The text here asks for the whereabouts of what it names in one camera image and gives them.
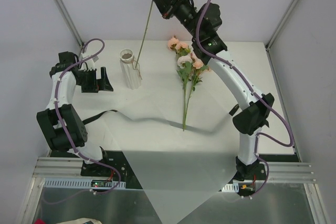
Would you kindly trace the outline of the black ribbon gold lettering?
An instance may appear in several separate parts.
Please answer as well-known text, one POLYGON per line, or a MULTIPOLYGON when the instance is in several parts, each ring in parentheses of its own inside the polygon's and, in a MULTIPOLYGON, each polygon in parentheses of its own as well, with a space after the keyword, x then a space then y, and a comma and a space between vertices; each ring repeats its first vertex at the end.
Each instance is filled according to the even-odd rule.
MULTIPOLYGON (((239 105, 236 104, 231 110, 230 112, 228 113, 231 117, 238 111, 239 109, 239 105)), ((125 114, 119 112, 118 110, 107 110, 107 111, 103 111, 99 114, 96 114, 94 116, 91 116, 87 119, 84 119, 83 120, 83 123, 84 125, 87 125, 89 123, 92 123, 96 120, 98 120, 99 118, 101 118, 104 114, 106 113, 109 113, 109 112, 114 112, 114 113, 117 113, 117 114, 120 114, 125 120, 127 121, 130 121, 131 119, 126 116, 125 114)), ((160 122, 162 124, 168 124, 172 127, 176 127, 176 128, 179 128, 181 129, 182 128, 182 124, 181 123, 178 123, 178 122, 174 122, 174 121, 170 121, 170 120, 166 120, 166 119, 163 119, 163 118, 139 118, 139 119, 136 119, 135 121, 136 122, 144 122, 144 121, 149 121, 149 120, 152 120, 152 121, 157 121, 157 122, 160 122)), ((211 133, 217 133, 218 131, 220 131, 227 123, 228 123, 229 119, 228 119, 228 115, 226 115, 222 120, 220 120, 214 127, 213 129, 210 131, 210 130, 203 130, 203 129, 200 129, 200 128, 197 128, 197 127, 193 127, 193 126, 187 126, 186 127, 186 130, 188 131, 191 131, 191 132, 195 132, 195 133, 199 133, 199 134, 203 134, 203 135, 210 135, 211 133)))

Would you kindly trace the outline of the pink flower bouquet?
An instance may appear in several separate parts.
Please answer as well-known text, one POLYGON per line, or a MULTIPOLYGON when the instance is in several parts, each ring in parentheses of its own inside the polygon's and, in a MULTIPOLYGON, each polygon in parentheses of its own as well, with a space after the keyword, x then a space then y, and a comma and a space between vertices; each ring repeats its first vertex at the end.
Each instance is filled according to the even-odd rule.
POLYGON ((176 72, 182 82, 183 89, 183 119, 182 130, 186 130, 187 113, 191 96, 196 89, 196 86, 202 83, 202 74, 209 71, 206 66, 193 53, 191 47, 173 36, 168 42, 169 50, 175 52, 175 59, 177 64, 176 72))

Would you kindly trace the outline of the white wrapping paper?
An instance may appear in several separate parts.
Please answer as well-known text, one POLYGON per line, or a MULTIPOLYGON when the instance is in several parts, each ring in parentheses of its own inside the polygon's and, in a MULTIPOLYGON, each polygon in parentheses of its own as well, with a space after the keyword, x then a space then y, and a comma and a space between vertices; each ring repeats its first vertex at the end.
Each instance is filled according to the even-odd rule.
POLYGON ((104 122, 162 223, 178 223, 235 175, 238 132, 227 111, 202 106, 185 130, 177 108, 143 99, 104 122))

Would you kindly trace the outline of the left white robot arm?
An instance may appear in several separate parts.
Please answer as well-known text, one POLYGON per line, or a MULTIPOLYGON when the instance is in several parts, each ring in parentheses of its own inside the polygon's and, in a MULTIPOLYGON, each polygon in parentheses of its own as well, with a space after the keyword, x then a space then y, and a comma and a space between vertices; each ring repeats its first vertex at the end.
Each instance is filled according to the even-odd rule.
POLYGON ((79 157, 99 176, 110 173, 111 164, 103 158, 100 146, 88 142, 85 127, 88 120, 82 120, 72 105, 75 87, 80 86, 83 93, 113 91, 106 67, 100 68, 101 78, 97 78, 96 68, 80 69, 81 63, 73 52, 58 54, 59 63, 52 67, 49 75, 53 81, 49 103, 45 110, 36 115, 37 122, 52 151, 70 152, 79 157))

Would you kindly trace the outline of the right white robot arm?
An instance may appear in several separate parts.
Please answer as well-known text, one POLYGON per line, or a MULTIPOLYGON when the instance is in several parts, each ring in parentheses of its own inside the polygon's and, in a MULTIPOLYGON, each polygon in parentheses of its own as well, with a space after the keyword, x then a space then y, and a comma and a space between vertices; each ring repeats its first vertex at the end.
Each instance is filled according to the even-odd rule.
POLYGON ((239 131, 239 152, 236 157, 234 179, 243 181, 256 174, 259 160, 255 155, 255 137, 263 126, 275 99, 271 93, 257 91, 255 97, 243 81, 244 75, 231 58, 217 30, 222 25, 219 5, 204 4, 199 10, 193 0, 152 0, 164 19, 176 17, 192 35, 192 48, 196 56, 210 67, 224 82, 241 109, 233 116, 233 124, 239 131))

